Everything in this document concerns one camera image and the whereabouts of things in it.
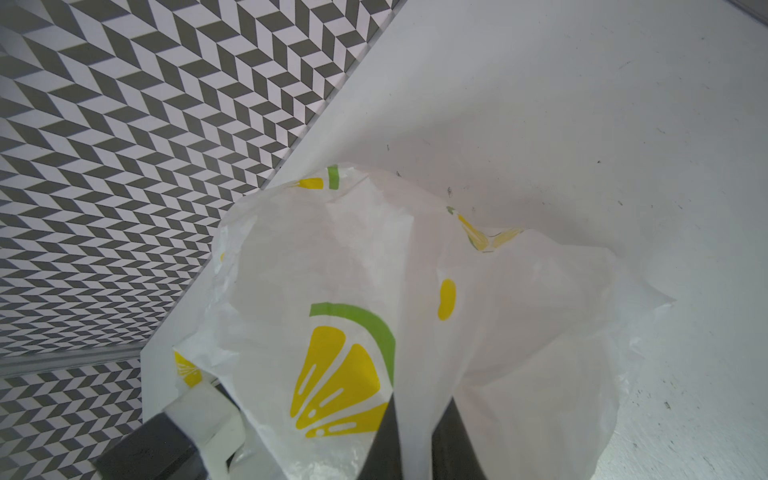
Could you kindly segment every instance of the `metal strip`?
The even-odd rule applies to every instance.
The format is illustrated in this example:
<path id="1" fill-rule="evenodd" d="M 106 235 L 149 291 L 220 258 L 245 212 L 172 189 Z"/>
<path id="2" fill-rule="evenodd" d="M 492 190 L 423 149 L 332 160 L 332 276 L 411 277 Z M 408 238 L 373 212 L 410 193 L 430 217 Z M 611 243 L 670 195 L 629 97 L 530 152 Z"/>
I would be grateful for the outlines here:
<path id="1" fill-rule="evenodd" d="M 6 356 L 0 358 L 0 378 L 136 359 L 141 354 L 144 345 L 146 345 L 145 342 L 129 343 L 127 345 L 100 346 L 93 349 Z"/>

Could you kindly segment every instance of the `geometric pattern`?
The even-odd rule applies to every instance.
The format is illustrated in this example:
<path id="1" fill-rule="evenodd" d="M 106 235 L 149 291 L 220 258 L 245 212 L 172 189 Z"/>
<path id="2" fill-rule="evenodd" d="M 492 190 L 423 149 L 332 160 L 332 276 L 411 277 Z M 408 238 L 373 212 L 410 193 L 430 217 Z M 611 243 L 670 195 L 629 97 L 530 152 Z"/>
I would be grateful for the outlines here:
<path id="1" fill-rule="evenodd" d="M 98 478 L 88 461 L 141 426 L 139 360 L 0 379 L 0 480 Z"/>
<path id="2" fill-rule="evenodd" d="M 0 356 L 142 342 L 397 0 L 0 8 Z"/>

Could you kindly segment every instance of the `crumpled plastic bag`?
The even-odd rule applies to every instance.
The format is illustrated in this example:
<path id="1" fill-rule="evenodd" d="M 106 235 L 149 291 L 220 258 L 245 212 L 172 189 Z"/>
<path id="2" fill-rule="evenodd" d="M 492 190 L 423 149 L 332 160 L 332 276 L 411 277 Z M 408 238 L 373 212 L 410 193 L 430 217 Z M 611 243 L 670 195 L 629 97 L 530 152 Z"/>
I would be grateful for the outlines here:
<path id="1" fill-rule="evenodd" d="M 406 479 L 429 478 L 452 396 L 488 478 L 589 478 L 639 365 L 634 328 L 669 303 L 610 250 L 477 228 L 353 165 L 238 201 L 211 262 L 176 348 L 289 479 L 356 478 L 393 392 Z"/>

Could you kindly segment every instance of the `patterned panel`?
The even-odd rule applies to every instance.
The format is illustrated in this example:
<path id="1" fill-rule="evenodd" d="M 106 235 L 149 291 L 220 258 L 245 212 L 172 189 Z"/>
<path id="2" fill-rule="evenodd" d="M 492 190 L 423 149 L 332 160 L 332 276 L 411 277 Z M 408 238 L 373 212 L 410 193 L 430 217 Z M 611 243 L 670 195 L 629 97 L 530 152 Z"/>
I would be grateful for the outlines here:
<path id="1" fill-rule="evenodd" d="M 141 425 L 139 361 L 0 379 L 0 480 L 97 478 L 90 458 Z"/>
<path id="2" fill-rule="evenodd" d="M 140 342 L 396 0 L 0 11 L 0 356 Z"/>

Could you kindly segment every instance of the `black and white pattern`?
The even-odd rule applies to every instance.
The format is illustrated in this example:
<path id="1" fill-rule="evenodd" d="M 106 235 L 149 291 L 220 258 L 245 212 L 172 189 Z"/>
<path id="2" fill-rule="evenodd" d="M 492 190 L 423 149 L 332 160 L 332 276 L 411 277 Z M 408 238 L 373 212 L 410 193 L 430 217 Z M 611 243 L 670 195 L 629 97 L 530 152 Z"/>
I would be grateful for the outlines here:
<path id="1" fill-rule="evenodd" d="M 4 3 L 0 356 L 148 338 L 394 3 Z"/>
<path id="2" fill-rule="evenodd" d="M 0 379 L 0 480 L 95 478 L 89 462 L 141 425 L 139 361 Z"/>

